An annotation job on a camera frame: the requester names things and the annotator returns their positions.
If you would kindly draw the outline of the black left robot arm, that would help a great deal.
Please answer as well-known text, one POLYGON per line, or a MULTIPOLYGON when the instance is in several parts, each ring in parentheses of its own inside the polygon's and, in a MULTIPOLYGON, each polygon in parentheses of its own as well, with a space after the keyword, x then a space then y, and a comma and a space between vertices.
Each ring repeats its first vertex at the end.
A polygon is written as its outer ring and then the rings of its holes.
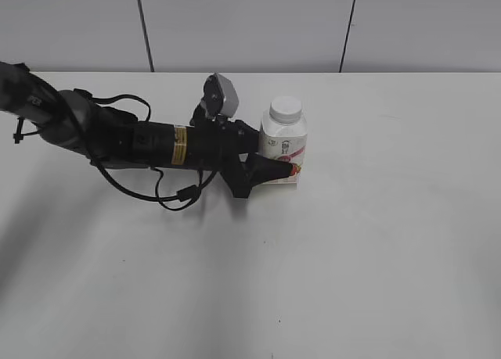
POLYGON ((85 156, 116 189, 136 199, 190 203, 220 174, 236 198, 247 198, 254 186, 287 178, 296 167, 287 161, 259 154, 258 130, 232 117, 239 101, 232 82, 215 73, 207 77, 203 96, 189 125, 152 122, 113 108, 113 103, 136 95, 97 98, 83 89, 58 91, 23 64, 1 65, 1 110, 18 118, 15 143, 27 137, 23 124, 30 121, 49 144, 85 156), (166 168, 196 171, 195 185, 173 196, 146 196, 120 185, 111 170, 166 168), (202 177, 203 172, 209 177, 202 177))

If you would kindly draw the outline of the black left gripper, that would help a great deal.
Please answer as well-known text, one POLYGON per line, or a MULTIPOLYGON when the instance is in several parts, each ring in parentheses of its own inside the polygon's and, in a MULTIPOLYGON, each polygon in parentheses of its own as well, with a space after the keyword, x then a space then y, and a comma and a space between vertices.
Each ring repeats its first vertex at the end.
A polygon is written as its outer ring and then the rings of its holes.
POLYGON ((293 164, 257 154, 258 130, 241 120, 195 119, 187 127, 185 167, 219 173, 232 196, 246 199, 251 189, 288 178, 293 164), (243 162, 242 154, 248 154, 243 162))

